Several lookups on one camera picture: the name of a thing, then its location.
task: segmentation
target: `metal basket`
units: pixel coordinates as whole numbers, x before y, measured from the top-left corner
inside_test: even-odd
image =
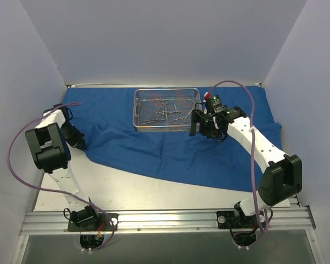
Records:
[[[138,89],[133,124],[137,131],[189,131],[192,110],[202,110],[197,88]]]

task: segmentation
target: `gray floor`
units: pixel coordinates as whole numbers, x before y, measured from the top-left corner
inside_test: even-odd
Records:
[[[78,236],[31,236],[23,263],[315,263],[305,231],[273,231],[250,250],[238,250],[225,233],[124,234],[92,255]]]

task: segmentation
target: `wire mesh basket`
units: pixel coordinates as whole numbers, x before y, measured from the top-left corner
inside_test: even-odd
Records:
[[[137,131],[189,131],[192,110],[202,110],[197,88],[138,89],[133,124]]]

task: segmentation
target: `table surface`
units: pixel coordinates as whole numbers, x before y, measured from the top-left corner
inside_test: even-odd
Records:
[[[81,188],[93,203],[107,211],[232,208],[250,195],[244,191],[153,179],[93,163],[82,151],[70,150],[70,166]],[[41,186],[58,189],[47,174]],[[276,205],[289,206],[288,200]],[[66,207],[68,203],[62,194],[40,191],[34,211],[62,211]]]

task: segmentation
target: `blue fabric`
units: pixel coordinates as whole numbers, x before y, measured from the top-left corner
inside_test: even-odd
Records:
[[[189,132],[137,132],[133,126],[136,89],[67,89],[64,103],[72,107],[72,123],[85,134],[87,157],[96,163],[173,182],[222,189],[251,191],[250,155],[232,138],[223,143]],[[199,88],[201,96],[209,87]],[[249,87],[255,103],[254,125],[281,147],[281,126],[275,123],[265,90]],[[214,90],[224,104],[239,106],[247,114],[251,102],[239,87]],[[259,183],[262,173],[256,164]]]

